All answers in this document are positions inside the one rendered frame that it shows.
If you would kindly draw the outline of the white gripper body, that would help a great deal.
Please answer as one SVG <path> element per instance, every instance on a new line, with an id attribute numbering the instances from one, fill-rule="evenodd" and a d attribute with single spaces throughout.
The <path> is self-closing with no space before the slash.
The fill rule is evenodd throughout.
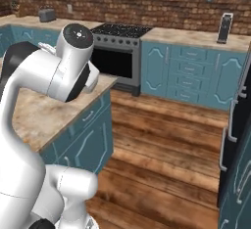
<path id="1" fill-rule="evenodd" d="M 82 89 L 82 91 L 85 93 L 91 93 L 93 91 L 93 89 L 96 87 L 98 83 L 98 77 L 99 77 L 99 69 L 91 62 L 88 62 L 88 65 L 90 73 Z"/>

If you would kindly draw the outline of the teal island drawer front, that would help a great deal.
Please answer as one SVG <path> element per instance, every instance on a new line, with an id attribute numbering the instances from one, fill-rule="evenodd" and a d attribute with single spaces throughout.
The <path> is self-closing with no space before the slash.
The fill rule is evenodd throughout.
<path id="1" fill-rule="evenodd" d="M 87 127 L 97 116 L 99 116 L 110 105 L 110 91 L 106 91 L 97 100 L 95 100 L 85 111 L 81 112 L 75 121 L 69 126 L 70 137 L 73 138 L 85 127 Z M 93 117 L 87 122 L 81 119 L 88 115 L 90 111 L 94 111 Z"/>

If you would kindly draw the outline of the black and grey range cooker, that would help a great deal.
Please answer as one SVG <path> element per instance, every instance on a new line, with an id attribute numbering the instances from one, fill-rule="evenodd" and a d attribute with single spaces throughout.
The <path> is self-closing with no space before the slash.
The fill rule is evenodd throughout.
<path id="1" fill-rule="evenodd" d="M 140 95 L 141 40 L 151 27 L 103 23 L 91 29 L 94 49 L 91 62 L 102 73 L 118 77 L 116 89 Z"/>

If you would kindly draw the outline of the teal island cupboard door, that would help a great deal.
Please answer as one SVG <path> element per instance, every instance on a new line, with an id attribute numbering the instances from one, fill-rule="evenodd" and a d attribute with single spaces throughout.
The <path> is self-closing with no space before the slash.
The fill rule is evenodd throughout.
<path id="1" fill-rule="evenodd" d="M 112 153 L 110 107 L 73 138 L 70 137 L 69 130 L 65 130 L 54 142 L 40 151 L 46 164 L 67 166 L 64 157 L 68 157 L 71 167 L 83 168 L 95 174 L 102 170 Z"/>

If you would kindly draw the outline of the grey toaster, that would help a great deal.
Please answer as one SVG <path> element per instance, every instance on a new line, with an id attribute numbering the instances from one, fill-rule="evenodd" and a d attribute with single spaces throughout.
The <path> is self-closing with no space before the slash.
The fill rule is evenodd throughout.
<path id="1" fill-rule="evenodd" d="M 56 20 L 54 9 L 41 9 L 38 11 L 39 20 L 42 23 L 48 23 Z"/>

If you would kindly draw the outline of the teal base cupboards with drawers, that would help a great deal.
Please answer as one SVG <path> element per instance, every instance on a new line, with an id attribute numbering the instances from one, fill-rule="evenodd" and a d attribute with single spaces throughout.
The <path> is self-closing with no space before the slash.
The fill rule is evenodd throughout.
<path id="1" fill-rule="evenodd" d="M 141 91 L 226 111 L 245 57 L 244 52 L 144 41 Z"/>

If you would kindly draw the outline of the dark small potted plant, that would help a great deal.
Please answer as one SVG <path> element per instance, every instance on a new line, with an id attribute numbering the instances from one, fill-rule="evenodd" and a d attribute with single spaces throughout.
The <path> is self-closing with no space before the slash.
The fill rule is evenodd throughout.
<path id="1" fill-rule="evenodd" d="M 21 16 L 20 14 L 20 4 L 17 1 L 11 2 L 11 10 L 17 18 Z"/>

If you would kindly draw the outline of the black and white upright appliance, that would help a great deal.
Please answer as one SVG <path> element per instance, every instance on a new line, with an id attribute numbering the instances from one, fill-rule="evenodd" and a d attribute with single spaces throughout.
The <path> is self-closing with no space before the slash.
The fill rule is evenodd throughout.
<path id="1" fill-rule="evenodd" d="M 233 13 L 223 13 L 217 39 L 217 42 L 219 44 L 226 44 L 231 28 L 232 19 Z"/>

